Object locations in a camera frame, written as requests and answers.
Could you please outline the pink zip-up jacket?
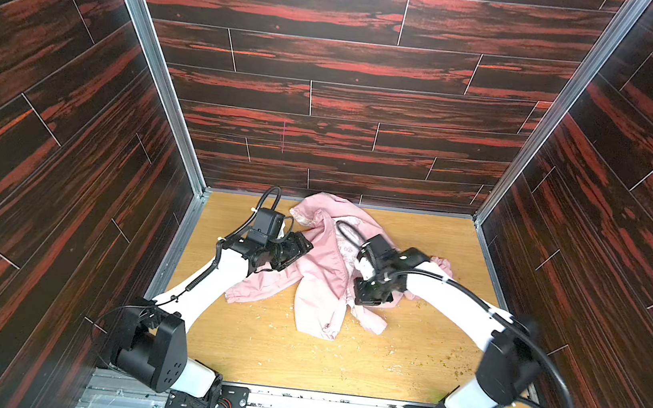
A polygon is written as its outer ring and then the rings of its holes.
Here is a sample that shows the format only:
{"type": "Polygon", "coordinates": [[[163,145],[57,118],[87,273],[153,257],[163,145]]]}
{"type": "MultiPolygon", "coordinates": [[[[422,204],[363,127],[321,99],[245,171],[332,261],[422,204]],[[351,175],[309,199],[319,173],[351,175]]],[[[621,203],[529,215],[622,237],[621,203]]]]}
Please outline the pink zip-up jacket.
{"type": "Polygon", "coordinates": [[[266,270],[235,284],[225,292],[226,301],[262,301],[296,285],[293,311],[298,331],[335,340],[346,313],[351,313],[368,332],[383,333],[387,322],[355,304],[353,278],[358,247],[336,229],[337,221],[345,220],[365,237],[374,237],[385,233],[380,224],[348,199],[329,193],[308,196],[289,213],[304,228],[312,250],[284,271],[266,270]]]}

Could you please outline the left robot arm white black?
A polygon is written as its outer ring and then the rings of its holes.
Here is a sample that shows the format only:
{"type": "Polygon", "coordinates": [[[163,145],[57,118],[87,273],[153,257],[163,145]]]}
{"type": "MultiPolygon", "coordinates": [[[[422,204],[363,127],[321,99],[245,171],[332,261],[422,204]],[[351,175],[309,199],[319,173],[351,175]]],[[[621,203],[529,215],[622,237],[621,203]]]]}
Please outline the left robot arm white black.
{"type": "Polygon", "coordinates": [[[221,238],[205,269],[169,292],[120,310],[108,343],[108,364],[154,392],[217,402],[222,375],[188,356],[194,322],[235,284],[258,271],[284,271],[312,248],[300,232],[279,239],[258,234],[221,238]]]}

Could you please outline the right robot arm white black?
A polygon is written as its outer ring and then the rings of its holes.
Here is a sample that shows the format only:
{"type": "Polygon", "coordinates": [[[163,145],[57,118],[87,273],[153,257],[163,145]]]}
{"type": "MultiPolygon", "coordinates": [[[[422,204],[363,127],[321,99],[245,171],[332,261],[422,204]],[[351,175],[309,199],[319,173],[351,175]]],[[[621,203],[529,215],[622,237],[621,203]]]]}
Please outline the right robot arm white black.
{"type": "Polygon", "coordinates": [[[483,352],[473,379],[435,408],[504,408],[514,403],[542,408],[522,395],[542,373],[554,381],[562,408],[574,408],[562,374],[536,343],[538,328],[532,321],[517,320],[488,304],[415,248],[376,251],[368,244],[359,250],[355,265],[361,275],[354,280],[358,304],[378,306],[395,293],[409,292],[455,323],[483,352]]]}

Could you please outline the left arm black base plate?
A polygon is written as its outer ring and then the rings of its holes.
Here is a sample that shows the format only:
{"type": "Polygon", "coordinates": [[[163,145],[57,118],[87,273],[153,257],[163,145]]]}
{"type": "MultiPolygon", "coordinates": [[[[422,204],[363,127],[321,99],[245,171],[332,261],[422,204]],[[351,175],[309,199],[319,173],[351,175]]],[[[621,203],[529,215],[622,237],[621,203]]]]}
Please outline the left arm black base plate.
{"type": "Polygon", "coordinates": [[[247,408],[250,393],[249,388],[226,383],[213,386],[204,397],[172,390],[164,408],[247,408]]]}

